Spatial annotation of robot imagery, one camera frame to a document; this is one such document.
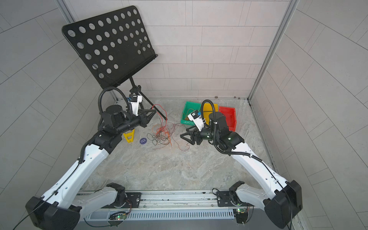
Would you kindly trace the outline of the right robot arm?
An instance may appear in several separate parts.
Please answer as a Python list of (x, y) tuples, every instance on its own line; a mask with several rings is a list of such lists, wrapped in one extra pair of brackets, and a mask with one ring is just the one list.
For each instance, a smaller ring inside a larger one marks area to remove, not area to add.
[(211, 100), (204, 100), (200, 109), (190, 110), (187, 117), (194, 125), (181, 134), (181, 139), (191, 145), (208, 141), (219, 153), (233, 157), (261, 186), (255, 189), (238, 181), (229, 188), (228, 195), (215, 193), (218, 200), (229, 201), (237, 208), (237, 222), (247, 223), (252, 217), (249, 209), (259, 208), (278, 228), (291, 230), (294, 217), (303, 208), (301, 186), (259, 158), (237, 132), (229, 129), (225, 115), (216, 111)]

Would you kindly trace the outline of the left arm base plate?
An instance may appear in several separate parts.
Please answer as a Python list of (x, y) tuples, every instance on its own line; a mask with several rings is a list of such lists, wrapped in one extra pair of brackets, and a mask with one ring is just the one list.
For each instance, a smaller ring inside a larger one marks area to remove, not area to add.
[(117, 195), (115, 202), (112, 204), (115, 208), (138, 208), (141, 200), (142, 193), (140, 192), (128, 192), (120, 193)]

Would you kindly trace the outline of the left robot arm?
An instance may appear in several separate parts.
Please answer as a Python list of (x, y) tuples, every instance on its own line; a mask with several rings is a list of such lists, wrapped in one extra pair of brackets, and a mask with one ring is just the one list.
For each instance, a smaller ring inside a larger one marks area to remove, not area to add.
[[(126, 103), (126, 109), (114, 104), (102, 108), (102, 99), (106, 92), (117, 91)], [(104, 188), (84, 197), (77, 198), (95, 169), (104, 161), (122, 141), (122, 135), (134, 128), (146, 127), (156, 114), (155, 109), (140, 109), (141, 96), (126, 97), (117, 87), (103, 89), (98, 97), (100, 120), (98, 131), (81, 148), (79, 158), (68, 171), (41, 197), (34, 196), (25, 208), (32, 224), (42, 230), (73, 230), (81, 219), (105, 206), (121, 208), (132, 202), (125, 188), (110, 183)]]

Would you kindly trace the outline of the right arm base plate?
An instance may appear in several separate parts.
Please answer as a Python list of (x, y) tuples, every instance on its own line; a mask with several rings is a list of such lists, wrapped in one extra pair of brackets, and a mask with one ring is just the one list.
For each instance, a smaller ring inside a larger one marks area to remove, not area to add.
[(234, 198), (232, 199), (232, 195), (230, 195), (230, 191), (217, 191), (214, 192), (217, 197), (218, 207), (232, 207), (233, 209), (237, 209), (238, 207), (252, 207), (252, 204), (236, 201)]

